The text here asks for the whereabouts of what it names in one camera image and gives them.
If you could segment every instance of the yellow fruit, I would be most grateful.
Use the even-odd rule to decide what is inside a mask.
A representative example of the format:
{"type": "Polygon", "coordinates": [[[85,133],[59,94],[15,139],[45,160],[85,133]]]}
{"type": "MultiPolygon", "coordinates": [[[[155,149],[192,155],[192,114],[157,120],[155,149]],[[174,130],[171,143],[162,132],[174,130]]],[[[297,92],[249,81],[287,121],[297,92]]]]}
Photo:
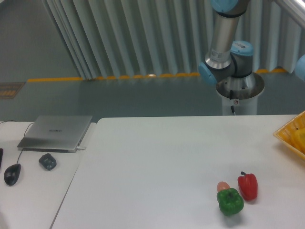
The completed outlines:
{"type": "Polygon", "coordinates": [[[294,132],[291,138],[291,145],[300,150],[302,153],[305,153],[305,128],[299,129],[294,132]]]}

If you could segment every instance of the yellow basket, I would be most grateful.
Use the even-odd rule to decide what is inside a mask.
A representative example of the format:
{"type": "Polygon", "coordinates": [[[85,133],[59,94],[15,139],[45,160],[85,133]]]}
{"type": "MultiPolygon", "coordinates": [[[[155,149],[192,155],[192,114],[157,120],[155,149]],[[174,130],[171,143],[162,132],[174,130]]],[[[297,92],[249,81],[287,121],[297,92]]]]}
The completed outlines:
{"type": "Polygon", "coordinates": [[[283,142],[289,149],[291,149],[295,154],[305,160],[305,154],[294,148],[291,143],[291,136],[297,129],[305,128],[305,111],[299,114],[294,119],[290,120],[280,129],[275,131],[273,135],[283,142]]]}

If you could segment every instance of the blue joint cap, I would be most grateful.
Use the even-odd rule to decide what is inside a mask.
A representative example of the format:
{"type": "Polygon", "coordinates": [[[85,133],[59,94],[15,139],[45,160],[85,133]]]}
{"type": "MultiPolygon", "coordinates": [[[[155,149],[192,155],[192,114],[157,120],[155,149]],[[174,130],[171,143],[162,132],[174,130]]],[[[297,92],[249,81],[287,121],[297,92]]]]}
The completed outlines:
{"type": "Polygon", "coordinates": [[[238,3],[238,0],[211,0],[214,10],[219,13],[227,13],[232,10],[238,3]]]}
{"type": "Polygon", "coordinates": [[[254,50],[252,44],[245,41],[234,41],[231,52],[240,56],[253,56],[254,50]]]}
{"type": "Polygon", "coordinates": [[[297,61],[295,66],[295,74],[301,80],[305,81],[305,55],[297,61]]]}
{"type": "Polygon", "coordinates": [[[217,80],[215,79],[214,75],[211,73],[210,69],[204,64],[200,63],[198,67],[199,73],[201,78],[203,78],[204,81],[206,81],[210,85],[217,84],[217,80]]]}

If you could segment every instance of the green bell pepper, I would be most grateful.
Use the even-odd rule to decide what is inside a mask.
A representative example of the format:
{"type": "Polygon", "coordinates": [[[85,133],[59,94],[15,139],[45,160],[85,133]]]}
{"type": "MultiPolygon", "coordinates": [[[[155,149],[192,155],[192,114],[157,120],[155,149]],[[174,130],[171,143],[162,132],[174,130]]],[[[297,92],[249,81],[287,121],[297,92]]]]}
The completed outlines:
{"type": "Polygon", "coordinates": [[[229,188],[217,193],[219,208],[225,216],[240,212],[244,208],[244,200],[235,188],[229,188]]]}

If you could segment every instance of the cable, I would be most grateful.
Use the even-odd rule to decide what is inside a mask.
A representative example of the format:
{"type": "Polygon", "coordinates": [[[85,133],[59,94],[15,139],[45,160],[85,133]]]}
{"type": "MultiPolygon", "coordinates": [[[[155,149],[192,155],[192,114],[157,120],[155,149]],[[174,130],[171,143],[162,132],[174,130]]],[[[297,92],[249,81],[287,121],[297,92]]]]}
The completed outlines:
{"type": "MultiPolygon", "coordinates": [[[[233,100],[233,91],[232,90],[230,90],[230,101],[231,100],[233,100]]],[[[231,111],[234,115],[236,115],[234,105],[231,106],[231,111]]]]}
{"type": "Polygon", "coordinates": [[[20,152],[20,154],[19,154],[19,157],[18,157],[18,159],[17,159],[17,163],[16,164],[18,164],[18,162],[19,162],[19,158],[20,158],[20,156],[21,156],[21,154],[22,154],[22,152],[23,152],[23,150],[21,150],[21,152],[20,152]]]}
{"type": "Polygon", "coordinates": [[[24,137],[25,137],[25,134],[27,133],[28,128],[27,128],[27,129],[25,130],[25,132],[24,132],[24,135],[23,135],[24,137]]]}
{"type": "Polygon", "coordinates": [[[18,157],[18,159],[17,159],[17,163],[16,163],[16,164],[18,164],[18,162],[19,162],[19,158],[20,158],[20,156],[21,156],[22,152],[23,152],[23,150],[21,150],[21,152],[20,152],[20,154],[19,154],[19,157],[18,157]]]}
{"type": "Polygon", "coordinates": [[[8,120],[8,121],[0,122],[0,124],[1,123],[6,123],[6,122],[15,122],[15,120],[8,120]]]}

